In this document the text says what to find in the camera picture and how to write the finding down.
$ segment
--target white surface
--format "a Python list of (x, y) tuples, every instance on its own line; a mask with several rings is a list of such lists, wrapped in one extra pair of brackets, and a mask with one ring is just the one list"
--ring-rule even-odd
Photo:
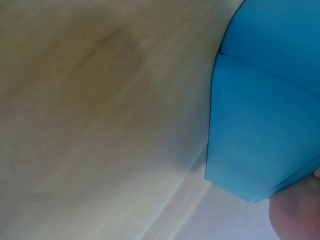
[(174, 239), (242, 1), (0, 0), (0, 240)]
[(177, 240), (279, 240), (268, 209), (212, 186)]

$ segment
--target hand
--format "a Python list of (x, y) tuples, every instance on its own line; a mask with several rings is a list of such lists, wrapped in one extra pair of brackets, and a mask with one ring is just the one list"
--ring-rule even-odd
[(269, 203), (270, 222), (281, 240), (320, 239), (320, 167)]

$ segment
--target fingertip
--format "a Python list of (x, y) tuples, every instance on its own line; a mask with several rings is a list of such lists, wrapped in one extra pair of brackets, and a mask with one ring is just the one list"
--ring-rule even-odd
[(316, 178), (320, 178), (320, 167), (317, 170), (315, 170), (313, 174)]

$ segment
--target blue object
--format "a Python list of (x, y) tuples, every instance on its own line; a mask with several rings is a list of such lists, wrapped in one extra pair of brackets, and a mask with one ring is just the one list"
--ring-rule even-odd
[(205, 178), (259, 202), (320, 166), (320, 1), (246, 0), (216, 58)]

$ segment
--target wall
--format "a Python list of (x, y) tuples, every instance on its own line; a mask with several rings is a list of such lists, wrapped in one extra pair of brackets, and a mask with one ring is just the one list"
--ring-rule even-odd
[(269, 203), (246, 202), (212, 186), (177, 240), (279, 240)]

